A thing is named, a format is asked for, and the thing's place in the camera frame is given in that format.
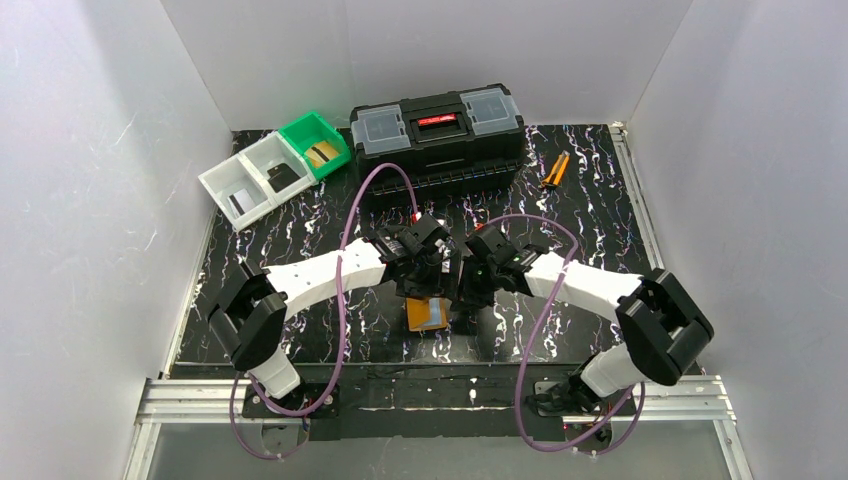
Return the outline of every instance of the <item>marble pattern surface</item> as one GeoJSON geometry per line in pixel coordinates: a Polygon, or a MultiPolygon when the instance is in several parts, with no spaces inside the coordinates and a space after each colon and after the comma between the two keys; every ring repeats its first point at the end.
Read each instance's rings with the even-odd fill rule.
{"type": "MultiPolygon", "coordinates": [[[[261,131],[238,132],[234,151],[255,142],[261,131]]],[[[507,213],[532,213],[554,218],[579,240],[576,258],[617,272],[645,273],[650,266],[627,196],[609,130],[602,125],[528,126],[526,165],[509,189],[427,202],[421,208],[443,218],[455,239],[507,213]],[[557,156],[571,154],[563,184],[540,188],[557,156]]],[[[224,352],[209,330],[204,315],[229,271],[240,258],[260,265],[297,262],[339,247],[345,217],[358,188],[350,168],[329,176],[257,221],[234,233],[220,212],[197,278],[188,312],[178,363],[226,363],[224,352]]],[[[384,212],[361,214],[357,232],[387,223],[408,221],[408,205],[384,212]]],[[[569,240],[547,227],[528,221],[505,226],[519,244],[536,243],[565,253],[569,240]]],[[[394,284],[351,292],[349,298],[348,362],[517,362],[526,338],[544,304],[542,298],[499,292],[494,308],[455,317],[449,328],[424,333],[406,328],[404,300],[394,284]]],[[[289,320],[283,343],[293,362],[332,362],[338,338],[335,300],[312,306],[289,320]]],[[[557,305],[546,319],[531,352],[532,361],[580,363],[588,355],[620,341],[619,331],[597,315],[557,305]]]]}

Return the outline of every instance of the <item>white panel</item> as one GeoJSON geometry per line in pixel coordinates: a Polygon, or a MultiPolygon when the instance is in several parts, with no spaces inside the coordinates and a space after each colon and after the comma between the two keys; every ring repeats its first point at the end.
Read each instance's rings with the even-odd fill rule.
{"type": "Polygon", "coordinates": [[[158,2],[0,15],[0,470],[115,479],[231,136],[158,2]]]}
{"type": "Polygon", "coordinates": [[[163,0],[233,130],[505,83],[525,120],[630,118],[691,0],[163,0]]]}
{"type": "Polygon", "coordinates": [[[845,478],[848,5],[696,0],[630,125],[757,478],[845,478]]]}
{"type": "Polygon", "coordinates": [[[625,120],[690,3],[349,1],[356,100],[502,82],[529,122],[625,120]]]}
{"type": "Polygon", "coordinates": [[[162,0],[232,130],[280,128],[353,104],[343,0],[162,0]]]}

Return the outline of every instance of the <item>toolbox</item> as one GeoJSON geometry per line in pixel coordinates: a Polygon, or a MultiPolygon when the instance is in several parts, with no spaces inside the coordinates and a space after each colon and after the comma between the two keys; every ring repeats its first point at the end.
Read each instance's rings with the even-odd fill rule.
{"type": "Polygon", "coordinates": [[[199,176],[239,231],[350,161],[341,134],[307,113],[199,176]]]}
{"type": "MultiPolygon", "coordinates": [[[[394,163],[424,198],[508,187],[524,164],[524,119],[502,84],[356,107],[350,121],[360,179],[394,163]]],[[[368,193],[404,190],[386,170],[368,193]]]]}

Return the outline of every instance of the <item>black plastic part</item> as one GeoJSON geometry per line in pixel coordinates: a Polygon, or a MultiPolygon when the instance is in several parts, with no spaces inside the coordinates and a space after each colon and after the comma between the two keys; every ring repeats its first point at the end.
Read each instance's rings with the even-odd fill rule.
{"type": "Polygon", "coordinates": [[[227,278],[207,321],[236,370],[261,365],[278,348],[286,299],[253,260],[242,261],[227,278]]]}
{"type": "Polygon", "coordinates": [[[386,264],[381,283],[394,280],[396,294],[407,298],[453,298],[459,284],[461,254],[448,246],[450,232],[430,214],[409,227],[387,226],[367,236],[386,264]],[[442,265],[448,261],[448,271],[442,265]]]}
{"type": "Polygon", "coordinates": [[[457,294],[451,298],[451,311],[479,310],[494,305],[495,288],[493,288],[489,267],[477,257],[463,257],[462,275],[459,278],[457,294]]]}
{"type": "MultiPolygon", "coordinates": [[[[301,383],[297,386],[297,388],[289,392],[283,398],[272,398],[271,400],[278,406],[287,410],[300,410],[302,408],[306,408],[311,405],[312,402],[317,400],[318,397],[324,393],[324,389],[326,388],[326,383],[301,383]]],[[[256,401],[254,400],[254,397],[257,397],[256,391],[253,389],[253,385],[250,385],[247,387],[244,394],[244,406],[242,407],[242,416],[244,418],[279,418],[283,416],[272,412],[265,406],[264,402],[256,401]]],[[[332,398],[330,403],[325,402],[323,405],[315,409],[314,412],[307,415],[307,417],[316,419],[335,418],[339,416],[339,409],[342,405],[342,396],[338,385],[336,385],[335,388],[333,388],[333,391],[330,392],[328,399],[329,398],[332,398]]]]}
{"type": "Polygon", "coordinates": [[[545,415],[565,415],[567,413],[588,413],[601,402],[595,392],[580,378],[589,362],[596,355],[589,357],[577,370],[568,377],[567,382],[557,383],[548,391],[527,396],[524,400],[537,413],[545,415]]]}
{"type": "Polygon", "coordinates": [[[660,268],[620,299],[616,316],[633,364],[661,385],[676,384],[715,334],[677,278],[660,268]]]}
{"type": "Polygon", "coordinates": [[[465,245],[473,257],[466,258],[459,282],[458,302],[451,305],[451,310],[492,305],[494,293],[500,289],[533,296],[525,273],[548,249],[538,245],[519,249],[493,225],[479,227],[468,236],[465,245]]]}
{"type": "MultiPolygon", "coordinates": [[[[352,145],[359,178],[364,179],[378,165],[395,163],[409,175],[419,200],[508,187],[524,164],[524,119],[520,115],[516,117],[517,128],[478,136],[460,98],[461,93],[491,88],[500,88],[504,94],[510,94],[502,84],[494,84],[354,108],[351,122],[359,119],[362,110],[399,105],[404,132],[410,141],[409,148],[378,154],[365,153],[361,143],[352,145]],[[424,118],[450,114],[455,115],[455,120],[426,126],[418,124],[424,118]]],[[[368,194],[387,197],[403,193],[405,189],[397,173],[385,171],[371,183],[368,194]]]]}
{"type": "MultiPolygon", "coordinates": [[[[295,365],[304,381],[326,381],[332,365],[295,365]]],[[[565,379],[574,364],[528,365],[524,392],[545,377],[565,379]]],[[[316,420],[310,440],[518,436],[512,410],[516,364],[345,365],[344,401],[337,418],[316,420]],[[468,392],[474,389],[476,398],[468,392]]],[[[562,441],[562,420],[522,405],[525,428],[537,441],[562,441]]],[[[628,404],[619,415],[632,415],[628,404]]]]}
{"type": "Polygon", "coordinates": [[[274,189],[275,192],[280,192],[284,188],[288,187],[292,183],[300,180],[300,175],[298,175],[292,168],[285,163],[281,163],[276,167],[268,170],[268,183],[271,184],[271,188],[274,189]]]}

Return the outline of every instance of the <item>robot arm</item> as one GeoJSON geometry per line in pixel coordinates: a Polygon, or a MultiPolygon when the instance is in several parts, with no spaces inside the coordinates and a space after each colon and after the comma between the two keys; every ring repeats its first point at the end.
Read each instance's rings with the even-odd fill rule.
{"type": "Polygon", "coordinates": [[[417,291],[416,282],[426,279],[428,294],[445,295],[439,291],[438,272],[448,236],[436,219],[424,215],[410,227],[386,227],[344,250],[302,262],[260,268],[245,259],[218,294],[207,317],[209,326],[236,370],[250,372],[269,396],[282,398],[300,385],[300,376],[280,345],[283,325],[336,294],[339,256],[346,292],[390,280],[400,291],[417,291]]]}
{"type": "MultiPolygon", "coordinates": [[[[518,248],[490,225],[466,245],[472,257],[465,259],[458,308],[491,305],[499,288],[548,297],[563,271],[561,256],[534,245],[518,248]]],[[[703,313],[663,269],[641,276],[572,261],[556,299],[616,323],[624,343],[589,358],[567,383],[530,398],[550,412],[592,411],[601,399],[646,379],[674,385],[713,337],[703,313]]]]}

